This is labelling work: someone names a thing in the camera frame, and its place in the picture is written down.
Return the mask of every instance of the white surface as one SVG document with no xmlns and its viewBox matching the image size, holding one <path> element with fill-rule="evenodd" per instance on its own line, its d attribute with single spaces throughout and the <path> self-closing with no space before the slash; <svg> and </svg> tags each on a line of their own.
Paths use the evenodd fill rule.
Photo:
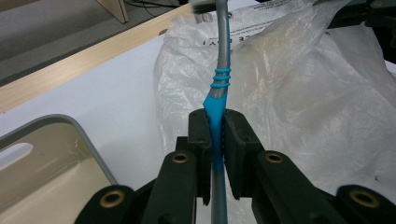
<svg viewBox="0 0 396 224">
<path fill-rule="evenodd" d="M 396 74 L 396 64 L 390 63 L 388 61 L 385 61 L 385 65 L 387 66 L 388 70 L 395 76 L 395 74 Z"/>
<path fill-rule="evenodd" d="M 163 37 L 0 115 L 0 136 L 32 119 L 66 114 L 78 121 L 107 167 L 134 189 L 156 177 L 163 160 L 152 69 Z"/>
</svg>

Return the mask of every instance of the black mount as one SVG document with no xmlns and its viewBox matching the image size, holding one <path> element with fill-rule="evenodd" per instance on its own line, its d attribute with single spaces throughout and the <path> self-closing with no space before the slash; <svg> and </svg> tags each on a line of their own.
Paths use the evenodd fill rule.
<svg viewBox="0 0 396 224">
<path fill-rule="evenodd" d="M 203 109 L 190 113 L 189 136 L 177 139 L 157 179 L 133 191 L 101 189 L 77 224 L 195 223 L 196 198 L 210 201 L 211 142 Z M 257 223 L 396 223 L 396 206 L 373 190 L 343 186 L 335 197 L 315 188 L 286 155 L 266 151 L 246 118 L 226 110 L 223 152 L 233 196 L 252 199 Z"/>
</svg>

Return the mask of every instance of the screw hole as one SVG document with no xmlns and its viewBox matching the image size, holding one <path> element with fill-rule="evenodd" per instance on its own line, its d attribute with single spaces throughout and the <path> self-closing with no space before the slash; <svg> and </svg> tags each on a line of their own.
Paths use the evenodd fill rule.
<svg viewBox="0 0 396 224">
<path fill-rule="evenodd" d="M 353 189 L 349 192 L 349 197 L 355 203 L 365 207 L 377 208 L 379 206 L 379 200 L 373 194 L 363 189 Z"/>
<path fill-rule="evenodd" d="M 174 161 L 176 163 L 184 163 L 184 162 L 186 162 L 188 160 L 189 160 L 189 157 L 186 154 L 183 154 L 183 153 L 176 154 L 172 158 L 172 161 Z"/>
<path fill-rule="evenodd" d="M 265 154 L 265 159 L 273 163 L 280 163 L 283 161 L 283 157 L 281 157 L 279 154 L 274 152 Z"/>
<path fill-rule="evenodd" d="M 125 194 L 119 190 L 112 190 L 106 193 L 100 200 L 100 205 L 105 208 L 111 208 L 119 205 L 123 202 Z"/>
<path fill-rule="evenodd" d="M 382 6 L 382 2 L 381 2 L 381 1 L 374 1 L 374 2 L 373 2 L 373 5 L 374 5 L 375 7 L 380 7 L 380 6 Z"/>
</svg>

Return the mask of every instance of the floor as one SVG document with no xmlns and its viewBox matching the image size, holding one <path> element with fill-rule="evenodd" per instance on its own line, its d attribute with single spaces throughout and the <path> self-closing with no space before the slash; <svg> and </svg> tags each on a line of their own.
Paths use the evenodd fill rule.
<svg viewBox="0 0 396 224">
<path fill-rule="evenodd" d="M 0 12 L 0 87 L 172 10 L 126 1 L 134 6 L 125 4 L 124 24 L 96 0 L 39 0 Z M 177 0 L 146 1 L 178 6 Z"/>
</svg>

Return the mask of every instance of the gray plastic tray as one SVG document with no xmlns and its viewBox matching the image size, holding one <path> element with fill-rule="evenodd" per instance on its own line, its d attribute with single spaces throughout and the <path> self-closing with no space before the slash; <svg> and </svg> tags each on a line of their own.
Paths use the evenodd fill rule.
<svg viewBox="0 0 396 224">
<path fill-rule="evenodd" d="M 113 175 L 70 117 L 45 116 L 0 138 L 0 223 L 73 223 L 111 184 Z"/>
</svg>

